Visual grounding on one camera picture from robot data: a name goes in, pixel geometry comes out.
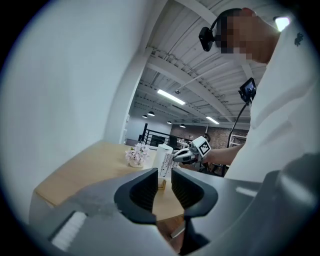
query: white wall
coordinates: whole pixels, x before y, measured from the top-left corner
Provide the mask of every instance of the white wall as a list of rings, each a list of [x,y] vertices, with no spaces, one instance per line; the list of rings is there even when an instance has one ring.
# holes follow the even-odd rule
[[[105,126],[104,140],[107,142],[121,144],[125,140],[123,131],[129,109],[151,52],[152,48],[148,47],[144,54],[137,53],[123,75]]]
[[[23,221],[34,188],[103,138],[147,5],[54,1],[20,35],[2,73],[0,162],[8,199]]]
[[[171,124],[167,123],[167,119],[155,113],[155,116],[147,115],[148,118],[143,118],[148,111],[134,107],[127,126],[126,138],[131,140],[138,140],[139,135],[143,133],[145,123],[148,124],[147,128],[157,132],[170,134]]]

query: recessed light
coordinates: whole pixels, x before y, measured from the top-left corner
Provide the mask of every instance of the recessed light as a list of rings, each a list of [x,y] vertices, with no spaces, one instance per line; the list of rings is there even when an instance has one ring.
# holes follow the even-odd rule
[[[216,125],[219,124],[216,120],[214,120],[214,119],[211,118],[210,116],[207,116],[206,118],[209,119],[211,122],[214,122]]]
[[[274,22],[279,31],[284,30],[290,24],[290,20],[287,17],[276,17]]]
[[[171,94],[169,94],[169,93],[167,93],[167,92],[165,92],[163,90],[158,90],[158,94],[161,94],[161,95],[163,95],[163,96],[165,96],[165,97],[167,97],[167,98],[169,98],[169,99],[171,99],[171,100],[173,100],[173,101],[175,101],[175,102],[177,102],[177,103],[179,103],[181,105],[185,104],[185,102],[182,101],[181,99],[178,99],[177,97],[175,97],[175,96],[173,96],[173,95],[171,95]]]

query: vr headset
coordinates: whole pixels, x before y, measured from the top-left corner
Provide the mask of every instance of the vr headset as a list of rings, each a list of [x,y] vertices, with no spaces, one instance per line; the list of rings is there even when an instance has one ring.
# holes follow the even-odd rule
[[[218,22],[219,19],[225,17],[227,18],[227,16],[234,12],[234,11],[241,11],[242,9],[240,8],[233,8],[233,9],[228,9],[223,11],[222,13],[220,13],[218,15],[218,17],[216,17],[215,21],[212,23],[211,28],[208,27],[203,27],[200,31],[199,34],[199,39],[202,45],[202,48],[206,51],[209,52],[213,43],[215,42],[215,45],[218,48],[221,48],[221,51],[223,51],[224,53],[229,53],[228,52],[228,48],[227,48],[227,42],[226,41],[222,41],[221,39],[221,31],[226,30],[227,28],[227,22],[220,22],[221,26],[217,27],[216,29],[216,33],[215,35],[213,35],[213,29],[216,25],[216,23]]]

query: white shirt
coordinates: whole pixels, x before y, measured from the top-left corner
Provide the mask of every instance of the white shirt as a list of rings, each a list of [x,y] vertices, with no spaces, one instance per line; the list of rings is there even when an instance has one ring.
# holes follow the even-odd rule
[[[298,33],[303,35],[301,41]],[[320,152],[317,57],[298,23],[281,32],[257,86],[246,143],[226,178],[262,182],[268,172],[282,170],[303,154]]]

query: pink flowers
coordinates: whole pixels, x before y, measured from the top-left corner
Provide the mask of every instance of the pink flowers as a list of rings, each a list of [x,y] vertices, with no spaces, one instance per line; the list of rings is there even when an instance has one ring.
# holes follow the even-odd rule
[[[149,158],[149,147],[138,143],[135,147],[125,152],[125,159],[130,162],[134,161],[136,165],[141,165]]]

